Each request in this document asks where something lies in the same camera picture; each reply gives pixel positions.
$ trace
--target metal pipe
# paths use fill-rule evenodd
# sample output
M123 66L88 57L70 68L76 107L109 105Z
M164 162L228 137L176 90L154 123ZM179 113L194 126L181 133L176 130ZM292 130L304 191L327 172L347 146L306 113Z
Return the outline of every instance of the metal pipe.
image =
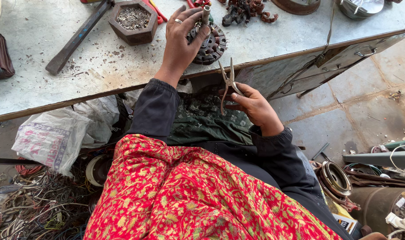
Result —
M201 23L204 25L208 25L208 18L210 17L210 6L204 6L202 9L202 18Z

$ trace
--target black sleeve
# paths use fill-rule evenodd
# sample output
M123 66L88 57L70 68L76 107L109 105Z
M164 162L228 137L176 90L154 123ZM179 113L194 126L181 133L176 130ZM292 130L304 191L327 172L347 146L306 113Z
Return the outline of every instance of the black sleeve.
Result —
M291 129L285 128L282 133L272 137L262 137L258 126L252 126L249 131L257 147L259 166L274 178L281 191L300 203L343 240L351 240L352 237L328 210L316 178L306 173L303 161L291 143Z
M179 100L172 85L152 78L137 99L133 123L126 134L167 141Z

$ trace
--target person's left hand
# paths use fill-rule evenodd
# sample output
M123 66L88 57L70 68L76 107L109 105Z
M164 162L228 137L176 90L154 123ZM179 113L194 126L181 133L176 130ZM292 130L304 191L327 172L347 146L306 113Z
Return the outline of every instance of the person's left hand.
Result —
M201 26L196 38L189 43L186 39L187 33L195 26L195 23L202 17L202 8L186 10L183 5L171 15L167 23L165 37L164 58L161 68L154 78L167 82L173 87L177 87L178 80L185 69L193 61L198 53L202 42L205 40L210 29L207 25Z

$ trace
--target floral pattern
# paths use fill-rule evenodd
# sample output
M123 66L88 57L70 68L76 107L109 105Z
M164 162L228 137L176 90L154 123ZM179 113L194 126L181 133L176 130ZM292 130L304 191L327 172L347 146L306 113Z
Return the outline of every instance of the floral pattern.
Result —
M118 142L86 240L340 237L279 189L199 147Z

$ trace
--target workbench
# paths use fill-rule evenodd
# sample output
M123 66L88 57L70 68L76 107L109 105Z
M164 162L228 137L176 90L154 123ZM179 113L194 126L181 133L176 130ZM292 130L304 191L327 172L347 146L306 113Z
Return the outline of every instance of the workbench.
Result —
M186 1L155 3L169 18ZM221 26L226 6L212 3L214 22ZM276 22L254 17L246 25L221 26L227 48L220 61L228 66L233 57L235 69L241 69L236 81L250 84L268 100L308 92L405 37L405 0L386 3L380 13L363 21L346 17L336 6L326 57L315 61L327 50L332 2L322 0L318 10L306 16L286 13L270 1L265 4L265 10L279 14ZM162 63L165 23L158 26L152 43L129 46L109 26L111 10L59 74L45 70L97 5L79 0L2 1L0 33L16 73L0 80L0 122L142 88L153 77ZM182 77L215 72L220 72L217 62L191 64Z

